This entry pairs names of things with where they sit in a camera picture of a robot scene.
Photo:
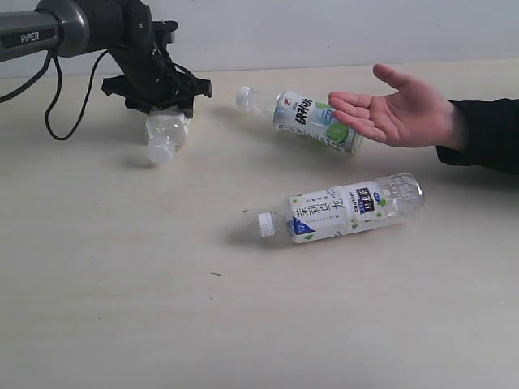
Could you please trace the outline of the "grey piper left arm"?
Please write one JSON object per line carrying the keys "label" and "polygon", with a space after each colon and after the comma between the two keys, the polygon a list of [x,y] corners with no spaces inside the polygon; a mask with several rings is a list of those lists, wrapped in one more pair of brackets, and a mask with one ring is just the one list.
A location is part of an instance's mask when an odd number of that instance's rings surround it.
{"label": "grey piper left arm", "polygon": [[122,73],[103,80],[104,94],[142,113],[174,107],[192,118],[195,97],[211,97],[212,82],[169,56],[177,28],[173,20],[153,20],[141,1],[40,1],[33,11],[1,14],[1,59],[107,51]]}

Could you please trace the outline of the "person's open hand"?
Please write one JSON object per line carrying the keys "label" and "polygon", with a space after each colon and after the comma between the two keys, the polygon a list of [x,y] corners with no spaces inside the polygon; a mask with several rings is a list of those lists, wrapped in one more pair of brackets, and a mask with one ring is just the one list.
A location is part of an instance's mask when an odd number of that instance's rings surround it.
{"label": "person's open hand", "polygon": [[425,81],[384,64],[373,75],[395,89],[388,95],[330,92],[334,117],[361,136],[392,147],[466,149],[465,119],[453,103]]}

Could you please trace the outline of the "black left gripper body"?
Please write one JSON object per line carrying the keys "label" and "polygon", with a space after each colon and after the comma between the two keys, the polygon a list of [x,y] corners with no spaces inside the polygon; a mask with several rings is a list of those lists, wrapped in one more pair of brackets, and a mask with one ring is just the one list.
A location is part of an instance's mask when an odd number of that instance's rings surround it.
{"label": "black left gripper body", "polygon": [[122,74],[104,79],[101,90],[150,103],[155,109],[177,108],[181,96],[212,96],[212,82],[193,75],[171,59],[178,23],[152,20],[141,1],[84,1],[88,20],[88,53],[106,50]]}

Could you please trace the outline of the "black sleeved forearm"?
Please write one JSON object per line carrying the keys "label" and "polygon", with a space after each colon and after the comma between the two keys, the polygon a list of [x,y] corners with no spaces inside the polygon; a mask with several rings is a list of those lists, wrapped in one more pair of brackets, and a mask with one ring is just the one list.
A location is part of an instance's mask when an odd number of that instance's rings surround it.
{"label": "black sleeved forearm", "polygon": [[452,104],[467,128],[464,150],[438,146],[440,162],[455,166],[482,166],[518,174],[518,100],[459,100]]}

